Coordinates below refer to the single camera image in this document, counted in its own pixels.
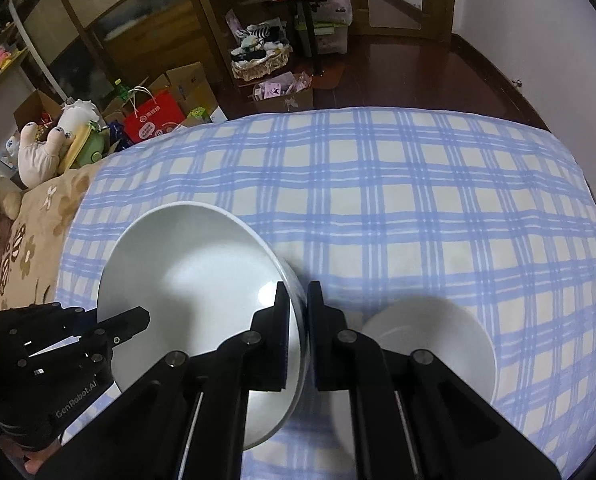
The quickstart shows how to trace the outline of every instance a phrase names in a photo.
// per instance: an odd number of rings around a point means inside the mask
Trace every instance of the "bowl rim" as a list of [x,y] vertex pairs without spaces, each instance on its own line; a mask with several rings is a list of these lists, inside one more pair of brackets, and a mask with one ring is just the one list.
[[377,312],[376,314],[371,316],[363,324],[363,327],[360,329],[360,332],[364,333],[365,330],[367,329],[367,326],[370,325],[372,322],[374,322],[374,320],[376,320],[379,316],[382,316],[387,310],[390,310],[392,308],[395,309],[397,306],[400,306],[405,301],[412,301],[417,298],[424,298],[426,300],[428,300],[429,298],[432,298],[435,301],[451,304],[452,306],[456,307],[457,312],[460,312],[460,316],[470,317],[471,320],[475,321],[477,323],[477,325],[480,327],[480,330],[485,335],[485,339],[489,343],[489,349],[491,350],[491,355],[493,356],[494,387],[491,392],[491,399],[485,399],[490,406],[493,406],[493,404],[496,402],[496,399],[498,398],[498,386],[500,384],[500,368],[498,367],[498,356],[496,355],[496,346],[494,345],[493,339],[491,338],[491,335],[489,335],[489,332],[487,331],[485,326],[482,324],[482,322],[480,322],[480,320],[478,319],[478,316],[474,312],[472,312],[469,307],[464,306],[460,303],[457,303],[453,299],[446,298],[444,296],[435,296],[433,294],[408,294],[406,296],[399,298],[398,300],[391,302],[390,304],[388,304],[388,306],[385,309],[383,309],[380,312]]
[[107,265],[113,256],[113,253],[116,251],[118,244],[124,238],[124,236],[133,228],[135,227],[142,219],[146,218],[149,215],[155,214],[158,211],[178,207],[178,206],[195,206],[204,209],[209,209],[216,213],[219,213],[231,221],[235,222],[240,228],[244,229],[247,234],[249,234],[255,242],[263,248],[267,257],[273,262],[275,268],[277,269],[278,273],[280,274],[281,279],[283,280],[284,286],[287,289],[287,293],[289,294],[289,300],[291,301],[291,305],[293,306],[293,313],[296,319],[296,325],[298,328],[298,342],[300,345],[300,367],[299,367],[299,374],[298,374],[298,383],[296,384],[296,390],[293,394],[293,398],[291,399],[291,403],[289,404],[289,408],[287,409],[286,413],[284,413],[283,418],[276,424],[264,437],[261,439],[256,440],[254,443],[250,444],[249,446],[244,446],[243,450],[251,449],[252,447],[258,446],[263,442],[266,442],[271,437],[273,437],[278,430],[284,425],[287,419],[291,416],[294,412],[300,396],[302,395],[302,391],[304,388],[304,383],[307,375],[307,368],[309,365],[310,359],[310,351],[309,351],[309,338],[307,337],[306,326],[304,323],[305,317],[305,305],[306,305],[306,294],[300,284],[299,280],[297,279],[293,269],[289,267],[289,265],[279,258],[272,250],[269,245],[262,240],[260,235],[256,233],[248,224],[244,221],[239,219],[233,213],[230,213],[226,209],[222,207],[209,204],[206,202],[198,202],[195,200],[178,200],[175,202],[169,202],[166,204],[161,204],[155,206],[154,208],[149,209],[148,211],[139,215],[134,221],[132,221],[129,226],[120,234],[118,239],[113,244],[113,249],[111,250],[107,261],[104,263],[104,269],[102,270],[102,275],[100,277],[100,283],[98,284],[98,292],[97,292],[97,301],[96,304],[99,302],[100,299],[100,290],[102,289],[102,284],[104,282],[104,275],[105,271],[107,270]]

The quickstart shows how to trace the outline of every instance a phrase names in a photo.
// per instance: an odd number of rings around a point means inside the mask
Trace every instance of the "checkered blanket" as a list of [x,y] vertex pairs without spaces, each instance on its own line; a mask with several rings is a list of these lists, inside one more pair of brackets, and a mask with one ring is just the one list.
[[[496,348],[495,407],[565,477],[596,443],[596,206],[551,134],[456,112],[349,108],[158,137],[99,171],[56,299],[93,308],[120,234],[178,200],[242,218],[304,283],[320,280],[354,328],[411,293],[469,308]],[[308,384],[287,424],[245,453],[243,478],[354,478],[326,396]]]

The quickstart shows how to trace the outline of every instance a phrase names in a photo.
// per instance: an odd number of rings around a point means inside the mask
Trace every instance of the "cardboard box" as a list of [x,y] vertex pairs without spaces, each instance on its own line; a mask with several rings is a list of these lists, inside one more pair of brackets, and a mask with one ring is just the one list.
[[[293,76],[298,79],[300,74],[294,74]],[[310,86],[300,92],[262,99],[261,101],[254,99],[254,105],[255,109],[261,114],[286,114],[288,112],[313,110],[313,87]]]
[[165,88],[175,98],[185,115],[194,108],[202,107],[207,110],[212,122],[223,123],[227,120],[207,81],[202,63],[196,62],[167,70],[148,86],[153,93]]
[[43,112],[47,112],[53,121],[58,124],[58,119],[62,115],[62,106],[47,96],[46,93],[36,90],[15,109],[14,119],[18,131],[20,132],[28,123],[40,123]]
[[[147,88],[153,95],[162,90],[169,91],[178,103],[180,110],[187,117],[181,123],[182,126],[204,124],[193,116],[189,117],[189,113],[197,107],[207,110],[211,121],[214,123],[223,123],[227,120],[204,75],[203,64],[200,62],[167,70],[166,73],[159,75]],[[148,94],[138,92],[136,104],[140,105],[147,99]],[[104,109],[102,116],[107,123],[113,120],[124,123],[124,118],[130,113],[132,113],[131,105],[124,105],[123,108],[122,100],[116,97]]]

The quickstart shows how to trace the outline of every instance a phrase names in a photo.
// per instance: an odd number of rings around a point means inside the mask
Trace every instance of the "red paper bag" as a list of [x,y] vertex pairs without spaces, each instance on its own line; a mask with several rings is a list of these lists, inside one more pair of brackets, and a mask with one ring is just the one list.
[[167,90],[153,96],[124,120],[124,131],[133,142],[171,132],[185,115]]

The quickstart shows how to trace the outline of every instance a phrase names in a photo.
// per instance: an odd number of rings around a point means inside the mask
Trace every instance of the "box packaging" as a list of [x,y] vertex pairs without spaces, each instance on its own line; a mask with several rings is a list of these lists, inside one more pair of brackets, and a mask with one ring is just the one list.
[[[293,75],[295,79],[300,78],[300,74]],[[255,109],[261,114],[282,114],[287,112],[300,112],[303,110],[313,110],[313,87],[309,86],[300,92],[280,95],[257,101],[254,98]]]
[[[339,23],[316,23],[314,30],[316,32],[316,42],[319,54],[346,54],[348,47],[348,28],[347,25]],[[307,57],[311,57],[311,46],[307,26],[299,23],[296,30],[302,41],[302,48]]]
[[[159,75],[147,88],[153,95],[163,90],[167,90],[171,94],[186,117],[181,122],[182,126],[204,124],[203,120],[191,114],[199,107],[206,110],[213,123],[223,123],[227,120],[207,81],[203,64],[200,62],[167,70],[166,73]],[[136,96],[136,104],[140,106],[148,99],[147,94],[139,93]],[[123,107],[122,100],[116,97],[104,109],[102,115],[107,123],[115,120],[124,124],[125,118],[132,113],[131,105],[126,104]]]
[[168,89],[185,116],[192,110],[202,107],[207,110],[213,123],[223,123],[227,120],[200,62],[167,70],[165,74],[158,76],[148,89],[153,93]]
[[55,124],[62,115],[62,106],[47,96],[46,93],[36,90],[29,95],[25,101],[15,109],[14,119],[18,131],[28,123],[40,123],[42,113],[47,112]]

